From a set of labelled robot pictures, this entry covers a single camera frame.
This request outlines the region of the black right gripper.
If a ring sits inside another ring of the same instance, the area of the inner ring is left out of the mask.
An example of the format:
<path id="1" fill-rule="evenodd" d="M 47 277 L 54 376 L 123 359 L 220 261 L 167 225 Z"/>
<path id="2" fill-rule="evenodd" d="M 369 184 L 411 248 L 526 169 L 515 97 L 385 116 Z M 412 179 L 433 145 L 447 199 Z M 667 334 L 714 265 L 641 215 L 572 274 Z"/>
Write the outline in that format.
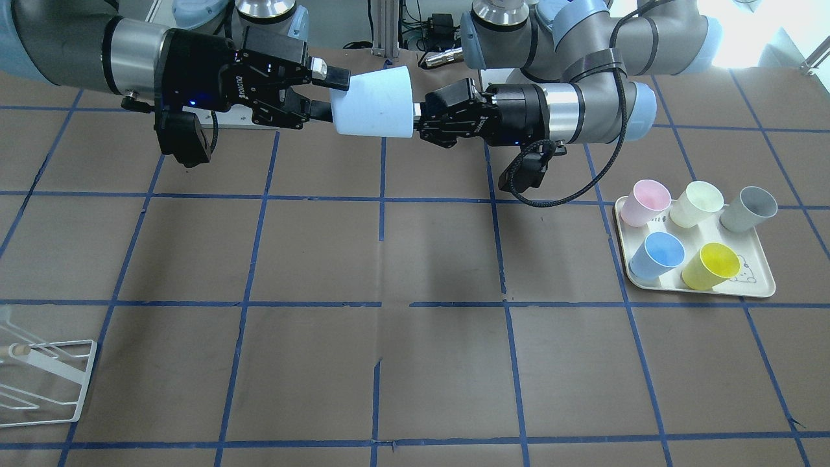
<path id="1" fill-rule="evenodd" d="M 307 44 L 291 36 L 247 27 L 238 47 L 224 36 L 170 29 L 156 68 L 155 108 L 228 112 L 240 104 L 257 125 L 302 129 L 308 121 L 332 123 L 332 107 L 293 86 L 349 91 L 350 78 L 350 70 L 309 56 Z"/>

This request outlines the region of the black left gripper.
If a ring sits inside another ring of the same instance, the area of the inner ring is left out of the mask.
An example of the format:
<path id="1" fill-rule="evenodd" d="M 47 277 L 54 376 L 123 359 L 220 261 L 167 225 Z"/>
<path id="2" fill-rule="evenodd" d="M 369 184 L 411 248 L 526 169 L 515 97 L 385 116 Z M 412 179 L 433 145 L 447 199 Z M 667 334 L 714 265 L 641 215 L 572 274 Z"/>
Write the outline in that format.
<path id="1" fill-rule="evenodd" d="M 413 131 L 443 148 L 480 137 L 489 146 L 522 146 L 549 138 L 549 109 L 536 84 L 494 84 L 479 91 L 463 78 L 413 104 Z"/>

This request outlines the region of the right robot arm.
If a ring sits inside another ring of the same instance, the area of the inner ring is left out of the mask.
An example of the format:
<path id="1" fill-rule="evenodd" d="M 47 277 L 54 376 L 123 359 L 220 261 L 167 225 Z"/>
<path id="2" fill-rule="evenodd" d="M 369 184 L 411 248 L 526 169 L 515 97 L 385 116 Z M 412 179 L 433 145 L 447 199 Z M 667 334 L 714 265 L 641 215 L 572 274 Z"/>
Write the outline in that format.
<path id="1" fill-rule="evenodd" d="M 300 129 L 330 121 L 330 105 L 293 91 L 347 91 L 350 72 L 309 53 L 309 15 L 294 1 L 213 1 L 235 34 L 176 29 L 123 17 L 117 1 L 3 1 L 2 69 L 55 86 L 139 100 L 137 112 L 228 112 L 257 125 Z"/>

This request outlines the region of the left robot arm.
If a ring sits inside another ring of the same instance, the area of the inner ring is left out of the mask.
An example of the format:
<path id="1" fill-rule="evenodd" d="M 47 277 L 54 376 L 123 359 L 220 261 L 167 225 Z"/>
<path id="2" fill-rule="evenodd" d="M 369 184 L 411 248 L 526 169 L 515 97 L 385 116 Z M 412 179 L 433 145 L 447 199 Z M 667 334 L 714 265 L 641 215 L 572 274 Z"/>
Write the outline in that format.
<path id="1" fill-rule="evenodd" d="M 605 1 L 475 1 L 460 18 L 464 61 L 510 69 L 510 82 L 477 88 L 465 78 L 428 93 L 415 130 L 445 148 L 471 137 L 522 147 L 637 141 L 654 124 L 656 96 L 634 77 L 705 71 L 724 35 L 696 1 L 637 8 L 623 20 Z"/>

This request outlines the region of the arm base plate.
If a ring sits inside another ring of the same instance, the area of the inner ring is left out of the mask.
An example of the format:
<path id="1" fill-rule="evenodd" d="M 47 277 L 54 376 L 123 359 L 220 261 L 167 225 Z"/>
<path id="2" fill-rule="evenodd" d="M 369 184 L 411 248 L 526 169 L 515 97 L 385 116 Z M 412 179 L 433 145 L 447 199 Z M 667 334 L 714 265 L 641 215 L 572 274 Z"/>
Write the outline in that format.
<path id="1" fill-rule="evenodd" d="M 210 110 L 191 109 L 198 116 L 199 121 L 206 129 L 213 128 L 213 119 Z M 243 130 L 275 130 L 270 125 L 259 125 L 253 121 L 253 110 L 241 104 L 234 104 L 228 112 L 216 112 L 217 124 L 220 129 Z"/>
<path id="2" fill-rule="evenodd" d="M 486 89 L 494 84 L 519 84 L 523 78 L 521 72 L 516 74 L 516 68 L 490 68 L 478 71 L 480 88 Z"/>

